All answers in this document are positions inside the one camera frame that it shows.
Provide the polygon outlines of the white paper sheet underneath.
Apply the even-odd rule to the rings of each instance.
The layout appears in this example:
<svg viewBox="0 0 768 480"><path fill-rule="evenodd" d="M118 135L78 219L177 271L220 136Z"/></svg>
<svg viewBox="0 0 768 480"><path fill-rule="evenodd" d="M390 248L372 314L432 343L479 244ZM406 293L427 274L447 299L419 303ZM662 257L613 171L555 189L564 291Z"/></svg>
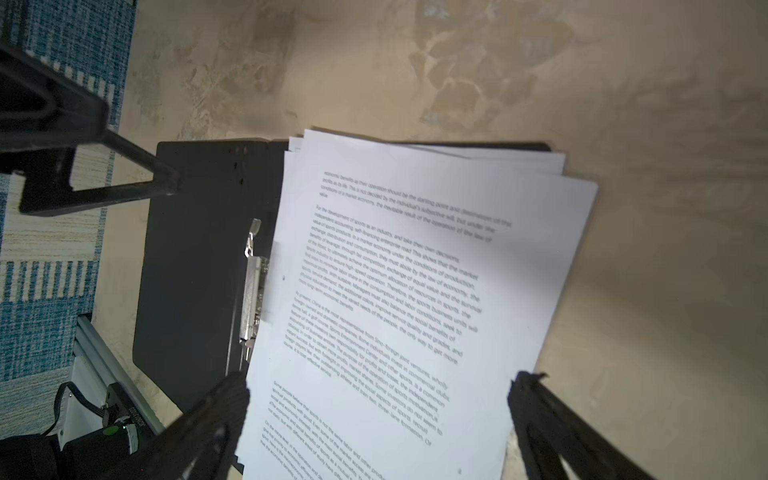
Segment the white paper sheet underneath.
<svg viewBox="0 0 768 480"><path fill-rule="evenodd" d="M345 162L360 160L417 169L478 167L501 173L522 171L551 175L561 175L566 160L563 153L387 143L315 130L307 130L301 138L290 138L289 150L305 160L341 158Z"/></svg>

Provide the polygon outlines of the white text paper sheet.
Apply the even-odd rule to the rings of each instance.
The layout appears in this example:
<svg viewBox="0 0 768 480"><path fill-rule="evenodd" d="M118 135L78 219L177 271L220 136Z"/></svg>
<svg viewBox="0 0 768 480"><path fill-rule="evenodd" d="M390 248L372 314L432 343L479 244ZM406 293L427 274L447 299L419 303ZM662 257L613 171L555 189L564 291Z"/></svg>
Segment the white text paper sheet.
<svg viewBox="0 0 768 480"><path fill-rule="evenodd" d="M598 185L314 130L293 161L244 477L500 478Z"/></svg>

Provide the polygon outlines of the metal folder clip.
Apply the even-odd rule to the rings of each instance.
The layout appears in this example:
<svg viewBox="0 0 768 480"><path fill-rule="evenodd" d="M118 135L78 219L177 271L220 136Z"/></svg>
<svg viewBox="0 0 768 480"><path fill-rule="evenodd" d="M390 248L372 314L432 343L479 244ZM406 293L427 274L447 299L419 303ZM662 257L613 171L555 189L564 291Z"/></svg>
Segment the metal folder clip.
<svg viewBox="0 0 768 480"><path fill-rule="evenodd" d="M254 218L249 227L244 248L246 271L240 317L239 341L242 346L241 364L249 363L261 321L264 295L264 280L268 270L268 259L255 252L255 238L261 228L261 221Z"/></svg>

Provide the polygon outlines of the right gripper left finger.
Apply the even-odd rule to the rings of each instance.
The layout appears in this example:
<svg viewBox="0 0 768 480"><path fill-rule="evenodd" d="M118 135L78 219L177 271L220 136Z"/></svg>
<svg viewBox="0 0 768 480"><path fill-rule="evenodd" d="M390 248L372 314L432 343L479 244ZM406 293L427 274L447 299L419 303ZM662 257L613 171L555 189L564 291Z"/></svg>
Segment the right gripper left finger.
<svg viewBox="0 0 768 480"><path fill-rule="evenodd" d="M234 372L156 437L99 479L226 479L243 430L249 390Z"/></svg>

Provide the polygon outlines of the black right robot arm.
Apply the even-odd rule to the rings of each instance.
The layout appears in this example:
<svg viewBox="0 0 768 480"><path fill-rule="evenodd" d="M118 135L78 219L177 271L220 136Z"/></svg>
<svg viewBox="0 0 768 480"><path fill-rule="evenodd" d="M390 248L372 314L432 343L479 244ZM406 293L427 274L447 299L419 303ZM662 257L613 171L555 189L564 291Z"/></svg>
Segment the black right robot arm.
<svg viewBox="0 0 768 480"><path fill-rule="evenodd" d="M648 473L605 440L545 385L542 375L521 371L507 403L530 479L646 479ZM4 479L224 479L242 433L249 392L245 376L233 373L190 411L159 434L132 412L130 400L98 407L72 382L60 385L105 427L60 444L46 434L1 442Z"/></svg>

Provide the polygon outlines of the red folder black inside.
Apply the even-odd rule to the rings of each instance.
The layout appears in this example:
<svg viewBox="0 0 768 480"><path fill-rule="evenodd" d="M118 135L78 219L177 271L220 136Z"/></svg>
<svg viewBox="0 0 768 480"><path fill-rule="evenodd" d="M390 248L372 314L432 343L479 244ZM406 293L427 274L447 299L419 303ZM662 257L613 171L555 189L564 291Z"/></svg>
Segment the red folder black inside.
<svg viewBox="0 0 768 480"><path fill-rule="evenodd" d="M267 257L278 214L286 140L167 141L158 159L179 175L148 212L132 358L181 410L233 371L253 220Z"/></svg>

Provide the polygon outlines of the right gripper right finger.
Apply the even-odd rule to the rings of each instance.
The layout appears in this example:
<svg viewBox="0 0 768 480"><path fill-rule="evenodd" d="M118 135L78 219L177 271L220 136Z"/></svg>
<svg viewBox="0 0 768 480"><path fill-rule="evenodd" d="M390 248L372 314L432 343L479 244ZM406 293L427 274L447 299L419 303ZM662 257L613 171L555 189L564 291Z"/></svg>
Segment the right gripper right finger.
<svg viewBox="0 0 768 480"><path fill-rule="evenodd" d="M520 371L507 403L530 479L649 479L544 384L544 373Z"/></svg>

